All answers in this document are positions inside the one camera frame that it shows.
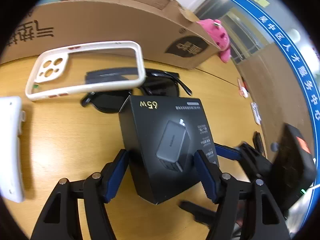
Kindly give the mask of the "white power bank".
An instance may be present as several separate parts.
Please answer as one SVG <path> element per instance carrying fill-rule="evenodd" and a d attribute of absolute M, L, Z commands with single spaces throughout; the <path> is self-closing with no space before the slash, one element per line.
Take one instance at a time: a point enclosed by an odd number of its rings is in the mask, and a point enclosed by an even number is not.
<path fill-rule="evenodd" d="M 16 202 L 24 201 L 20 162 L 20 135 L 25 111 L 19 96 L 1 97 L 1 196 Z"/>

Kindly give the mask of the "white clear phone case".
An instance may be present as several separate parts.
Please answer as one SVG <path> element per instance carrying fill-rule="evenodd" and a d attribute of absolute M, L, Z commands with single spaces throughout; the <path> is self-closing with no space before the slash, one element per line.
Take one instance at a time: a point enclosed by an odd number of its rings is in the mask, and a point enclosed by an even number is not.
<path fill-rule="evenodd" d="M 31 101 L 137 88 L 145 81 L 142 50 L 133 41 L 76 44 L 43 52 L 29 75 Z"/>

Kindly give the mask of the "white earbuds case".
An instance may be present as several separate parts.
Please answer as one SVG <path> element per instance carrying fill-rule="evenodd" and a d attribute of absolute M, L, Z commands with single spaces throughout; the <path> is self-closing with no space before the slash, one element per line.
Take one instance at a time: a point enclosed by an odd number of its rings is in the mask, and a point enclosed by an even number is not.
<path fill-rule="evenodd" d="M 248 91 L 247 91 L 242 79 L 237 78 L 237 82 L 238 82 L 240 96 L 242 96 L 244 98 L 248 98 L 249 94 L 248 94 Z"/>

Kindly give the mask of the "black sunglasses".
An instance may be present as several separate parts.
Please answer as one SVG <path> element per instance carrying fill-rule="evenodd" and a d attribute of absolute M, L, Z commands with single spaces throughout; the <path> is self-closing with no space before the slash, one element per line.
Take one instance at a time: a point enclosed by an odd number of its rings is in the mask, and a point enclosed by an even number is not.
<path fill-rule="evenodd" d="M 146 96 L 180 96 L 180 88 L 191 96 L 192 91 L 181 80 L 178 73 L 166 72 L 163 70 L 146 68 L 146 78 L 144 83 L 138 87 Z M 133 67 L 109 68 L 87 72 L 85 83 L 101 83 L 107 81 L 126 81 L 128 76 L 136 74 Z M 82 107 L 92 104 L 102 113 L 118 113 L 128 96 L 132 94 L 132 89 L 115 90 L 109 92 L 90 92 L 80 101 Z"/>

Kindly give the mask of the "white small gadget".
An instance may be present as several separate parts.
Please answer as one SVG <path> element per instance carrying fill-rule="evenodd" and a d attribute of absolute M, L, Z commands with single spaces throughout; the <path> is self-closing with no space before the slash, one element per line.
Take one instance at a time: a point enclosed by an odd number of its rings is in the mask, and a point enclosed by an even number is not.
<path fill-rule="evenodd" d="M 258 106 L 257 106 L 257 104 L 255 102 L 251 103 L 251 109 L 252 109 L 252 112 L 253 112 L 253 116 L 254 116 L 255 122 L 258 125 L 261 125 L 261 117 L 260 117 L 260 114 L 259 114 L 259 109 L 258 109 Z"/>

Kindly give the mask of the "black charger box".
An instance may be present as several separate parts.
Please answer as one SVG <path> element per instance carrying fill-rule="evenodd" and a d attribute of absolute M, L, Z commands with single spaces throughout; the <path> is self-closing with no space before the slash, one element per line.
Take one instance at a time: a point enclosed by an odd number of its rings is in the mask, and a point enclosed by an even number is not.
<path fill-rule="evenodd" d="M 131 95 L 119 121 L 136 192 L 152 204 L 200 181 L 193 163 L 197 150 L 219 163 L 200 99 Z"/>

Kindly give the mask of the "pink plush toy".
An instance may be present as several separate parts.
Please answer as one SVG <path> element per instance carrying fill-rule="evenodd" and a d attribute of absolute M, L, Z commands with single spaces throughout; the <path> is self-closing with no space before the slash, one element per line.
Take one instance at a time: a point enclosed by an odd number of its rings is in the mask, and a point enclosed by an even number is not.
<path fill-rule="evenodd" d="M 205 19 L 197 23 L 207 32 L 219 47 L 219 58 L 222 62 L 227 63 L 231 58 L 231 43 L 226 29 L 222 26 L 220 20 Z"/>

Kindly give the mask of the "cardboard tray box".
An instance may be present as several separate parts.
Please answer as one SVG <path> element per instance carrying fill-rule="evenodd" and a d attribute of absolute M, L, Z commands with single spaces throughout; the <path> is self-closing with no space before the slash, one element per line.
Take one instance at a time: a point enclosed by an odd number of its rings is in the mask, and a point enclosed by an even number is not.
<path fill-rule="evenodd" d="M 176 0 L 63 0 L 29 12 L 8 40 L 1 62 L 102 41 L 135 41 L 145 59 L 187 69 L 219 52 Z"/>

